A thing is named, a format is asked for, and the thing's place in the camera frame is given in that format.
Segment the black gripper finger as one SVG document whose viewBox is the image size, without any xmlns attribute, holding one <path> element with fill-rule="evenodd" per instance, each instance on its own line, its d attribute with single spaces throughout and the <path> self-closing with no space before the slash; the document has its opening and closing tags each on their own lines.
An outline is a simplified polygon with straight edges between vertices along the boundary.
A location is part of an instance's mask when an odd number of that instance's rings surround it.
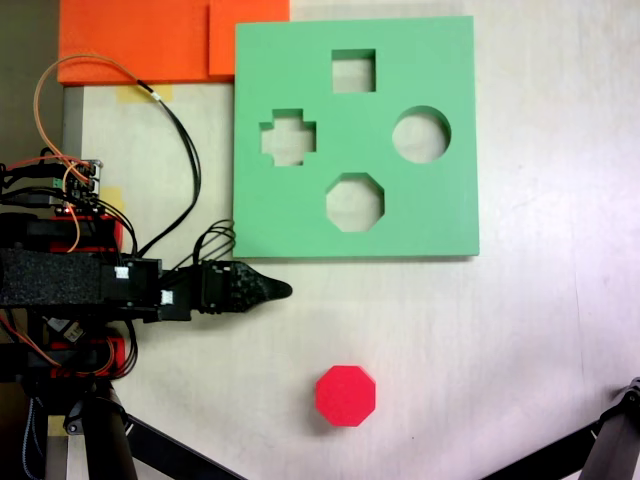
<svg viewBox="0 0 640 480">
<path fill-rule="evenodd" d="M 288 283 L 264 276 L 245 263 L 231 262 L 229 268 L 229 313 L 245 313 L 266 302 L 286 299 L 293 293 Z"/>
</svg>

